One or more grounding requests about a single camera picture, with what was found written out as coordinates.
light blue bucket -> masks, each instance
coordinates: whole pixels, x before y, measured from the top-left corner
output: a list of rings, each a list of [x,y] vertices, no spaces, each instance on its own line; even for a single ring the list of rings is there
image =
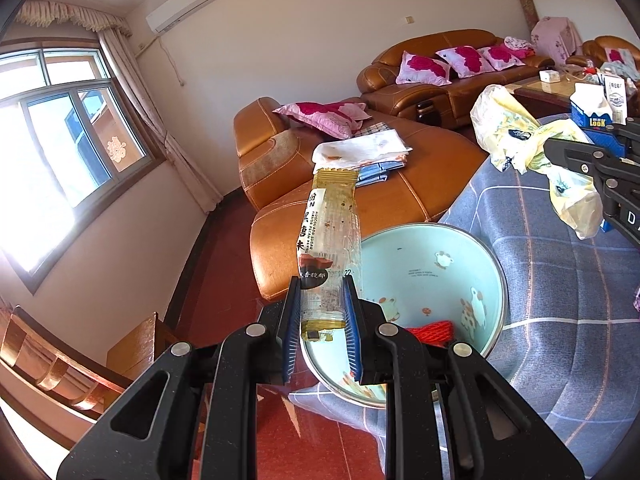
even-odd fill
[[[507,285],[494,254],[469,233],[444,224],[406,224],[362,241],[362,296],[403,327],[451,320],[456,338],[484,357],[504,325]],[[384,408],[385,388],[350,377],[342,331],[334,341],[303,342],[309,369],[338,396]]]

blue plaid tablecloth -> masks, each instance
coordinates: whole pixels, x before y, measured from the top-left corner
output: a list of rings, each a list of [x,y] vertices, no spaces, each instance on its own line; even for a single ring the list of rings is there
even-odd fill
[[[510,306],[488,360],[590,478],[640,410],[640,323],[633,307],[640,283],[638,250],[617,231],[579,240],[556,216],[545,176],[501,173],[489,160],[441,222],[471,232],[500,260]],[[322,384],[289,398],[371,433],[383,463],[384,410],[350,404]],[[442,431],[440,436],[448,478]]]

knotted plastic bag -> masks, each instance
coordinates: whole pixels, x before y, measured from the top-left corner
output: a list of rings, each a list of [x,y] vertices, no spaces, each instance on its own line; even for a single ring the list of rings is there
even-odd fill
[[[541,126],[504,86],[489,85],[471,110],[471,120],[478,144],[489,152],[498,170],[513,166],[520,174],[527,170],[545,174],[560,219],[581,240],[596,235],[602,222],[602,201],[593,179],[552,165],[543,149],[550,137],[592,144],[571,119]]]

screw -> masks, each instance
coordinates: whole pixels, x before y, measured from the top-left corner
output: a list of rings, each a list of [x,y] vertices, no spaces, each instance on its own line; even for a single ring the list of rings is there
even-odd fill
[[[453,347],[453,353],[459,357],[469,357],[472,352],[471,346],[466,343],[457,343]]]
[[[180,342],[171,347],[171,353],[176,357],[182,357],[187,355],[191,351],[191,345],[189,343]]]
[[[267,332],[267,327],[260,323],[253,323],[246,328],[245,332],[248,336],[260,337],[262,334]]]
[[[398,333],[398,327],[392,323],[384,323],[378,327],[378,332],[387,337],[391,337]]]

white wall-mounted air conditioner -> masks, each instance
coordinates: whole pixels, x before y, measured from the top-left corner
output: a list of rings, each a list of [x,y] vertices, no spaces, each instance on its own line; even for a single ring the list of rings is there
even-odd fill
[[[168,0],[146,17],[146,22],[156,34],[168,31],[191,13],[213,0]]]

